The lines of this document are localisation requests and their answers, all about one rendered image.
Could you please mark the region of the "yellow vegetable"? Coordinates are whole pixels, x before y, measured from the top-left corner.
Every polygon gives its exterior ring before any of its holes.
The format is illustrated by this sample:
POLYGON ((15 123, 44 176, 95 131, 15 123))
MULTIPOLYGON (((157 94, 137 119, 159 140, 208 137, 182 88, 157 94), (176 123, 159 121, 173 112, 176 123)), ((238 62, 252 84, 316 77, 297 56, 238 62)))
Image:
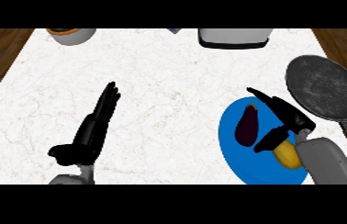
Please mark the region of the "yellow vegetable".
POLYGON ((294 144, 288 140, 273 149, 273 157, 279 164, 288 169, 298 169, 303 166, 294 144))

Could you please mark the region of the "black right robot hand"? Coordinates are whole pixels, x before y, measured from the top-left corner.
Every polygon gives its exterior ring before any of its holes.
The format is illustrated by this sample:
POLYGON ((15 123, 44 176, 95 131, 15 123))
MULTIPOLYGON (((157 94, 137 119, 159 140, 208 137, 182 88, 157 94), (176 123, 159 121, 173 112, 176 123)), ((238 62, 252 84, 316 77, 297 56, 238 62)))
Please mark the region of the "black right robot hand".
POLYGON ((286 140, 289 132, 300 134, 303 129, 313 131, 316 123, 301 112, 301 110, 278 96, 269 97, 252 87, 247 91, 254 94, 257 99, 266 104, 270 111, 282 122, 282 126, 273 128, 254 147, 254 152, 273 151, 279 144, 286 140))

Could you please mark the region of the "white and black appliance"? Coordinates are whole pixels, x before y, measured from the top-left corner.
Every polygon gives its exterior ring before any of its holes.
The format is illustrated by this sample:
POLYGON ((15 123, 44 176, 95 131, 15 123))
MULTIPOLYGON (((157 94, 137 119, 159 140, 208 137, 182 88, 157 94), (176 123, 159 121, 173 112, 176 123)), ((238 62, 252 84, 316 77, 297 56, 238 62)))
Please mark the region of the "white and black appliance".
POLYGON ((199 28, 198 40, 211 49, 258 49, 267 45, 272 32, 272 28, 199 28))

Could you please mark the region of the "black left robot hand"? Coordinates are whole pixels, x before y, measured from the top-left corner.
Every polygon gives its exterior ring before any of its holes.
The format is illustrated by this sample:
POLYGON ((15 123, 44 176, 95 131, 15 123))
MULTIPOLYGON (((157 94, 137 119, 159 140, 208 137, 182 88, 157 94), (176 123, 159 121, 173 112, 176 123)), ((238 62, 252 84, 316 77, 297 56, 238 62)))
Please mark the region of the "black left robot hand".
POLYGON ((99 96, 95 110, 81 122, 74 135, 74 142, 53 146, 47 152, 47 155, 56 159, 59 165, 95 164, 103 148, 108 123, 120 98, 118 88, 115 87, 115 83, 111 82, 99 96))

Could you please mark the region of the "blue plate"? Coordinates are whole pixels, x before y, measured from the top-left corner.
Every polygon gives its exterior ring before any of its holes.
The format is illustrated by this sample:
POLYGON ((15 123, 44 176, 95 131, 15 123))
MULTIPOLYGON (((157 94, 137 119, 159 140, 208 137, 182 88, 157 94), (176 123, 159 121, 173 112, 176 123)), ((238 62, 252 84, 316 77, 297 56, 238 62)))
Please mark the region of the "blue plate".
POLYGON ((229 105, 219 126, 219 141, 227 165, 241 181, 248 185, 300 185, 306 180, 306 169, 303 167, 288 169, 270 151, 255 153, 254 146, 242 146, 235 139, 235 129, 250 104, 254 104, 257 108, 258 133, 255 142, 263 139, 273 128, 282 126, 275 113, 254 96, 238 99, 229 105))

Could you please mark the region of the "dark grey pan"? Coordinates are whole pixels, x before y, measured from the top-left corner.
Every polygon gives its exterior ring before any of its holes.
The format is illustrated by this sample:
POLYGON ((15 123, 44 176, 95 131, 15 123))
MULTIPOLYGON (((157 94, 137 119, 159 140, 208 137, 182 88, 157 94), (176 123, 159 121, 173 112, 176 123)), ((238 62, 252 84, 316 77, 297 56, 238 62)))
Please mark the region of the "dark grey pan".
POLYGON ((317 55, 292 59, 285 74, 289 94, 316 117, 338 122, 347 138, 347 69, 317 55))

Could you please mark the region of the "dark purple eggplant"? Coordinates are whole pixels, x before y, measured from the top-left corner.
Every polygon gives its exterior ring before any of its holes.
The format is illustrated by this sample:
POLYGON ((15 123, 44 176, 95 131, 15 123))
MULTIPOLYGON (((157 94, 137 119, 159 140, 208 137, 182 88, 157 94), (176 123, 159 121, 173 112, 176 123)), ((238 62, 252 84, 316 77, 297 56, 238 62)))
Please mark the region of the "dark purple eggplant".
POLYGON ((235 139, 239 145, 251 147, 255 143, 258 133, 258 119, 257 119, 257 107, 250 104, 239 119, 239 123, 235 129, 235 139))

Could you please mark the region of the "grey plant pot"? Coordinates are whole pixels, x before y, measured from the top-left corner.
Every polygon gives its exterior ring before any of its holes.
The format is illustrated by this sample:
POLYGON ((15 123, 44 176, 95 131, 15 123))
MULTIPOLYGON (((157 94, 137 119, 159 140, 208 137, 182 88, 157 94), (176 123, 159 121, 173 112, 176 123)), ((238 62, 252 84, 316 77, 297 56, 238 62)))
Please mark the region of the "grey plant pot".
POLYGON ((74 46, 84 43, 93 36, 95 28, 72 28, 68 30, 58 31, 55 29, 46 30, 53 37, 55 41, 65 46, 74 46))

